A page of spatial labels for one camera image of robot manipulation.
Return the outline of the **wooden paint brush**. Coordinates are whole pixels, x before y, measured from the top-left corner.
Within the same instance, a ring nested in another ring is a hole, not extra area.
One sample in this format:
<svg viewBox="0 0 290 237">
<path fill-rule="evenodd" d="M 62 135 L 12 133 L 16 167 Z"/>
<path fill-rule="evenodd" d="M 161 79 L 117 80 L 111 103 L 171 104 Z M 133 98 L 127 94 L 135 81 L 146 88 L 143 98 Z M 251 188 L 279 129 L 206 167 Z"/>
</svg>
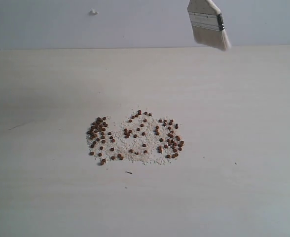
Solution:
<svg viewBox="0 0 290 237">
<path fill-rule="evenodd" d="M 227 51 L 231 44 L 221 10 L 211 0 L 190 0 L 187 12 L 196 43 Z"/>
</svg>

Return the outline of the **white wall hook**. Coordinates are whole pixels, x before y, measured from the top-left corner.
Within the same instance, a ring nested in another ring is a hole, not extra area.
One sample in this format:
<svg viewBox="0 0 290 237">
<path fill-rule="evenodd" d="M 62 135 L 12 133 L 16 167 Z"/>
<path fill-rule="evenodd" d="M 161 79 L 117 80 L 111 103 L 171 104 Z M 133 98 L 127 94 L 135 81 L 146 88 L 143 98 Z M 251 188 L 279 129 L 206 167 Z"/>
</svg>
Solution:
<svg viewBox="0 0 290 237">
<path fill-rule="evenodd" d="M 89 15 L 97 15 L 97 14 L 98 14 L 98 12 L 95 9 L 91 9 L 89 11 Z"/>
</svg>

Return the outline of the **pile of rice and beans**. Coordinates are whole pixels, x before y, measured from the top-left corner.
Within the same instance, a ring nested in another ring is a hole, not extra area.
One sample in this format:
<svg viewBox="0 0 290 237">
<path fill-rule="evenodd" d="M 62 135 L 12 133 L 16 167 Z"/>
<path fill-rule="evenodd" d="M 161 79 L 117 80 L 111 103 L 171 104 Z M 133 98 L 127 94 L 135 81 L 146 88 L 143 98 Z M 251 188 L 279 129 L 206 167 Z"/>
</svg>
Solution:
<svg viewBox="0 0 290 237">
<path fill-rule="evenodd" d="M 184 148 L 180 125 L 172 118 L 137 110 L 114 128 L 110 125 L 109 117 L 97 117 L 86 131 L 88 154 L 100 166 L 122 160 L 162 165 L 176 160 Z"/>
</svg>

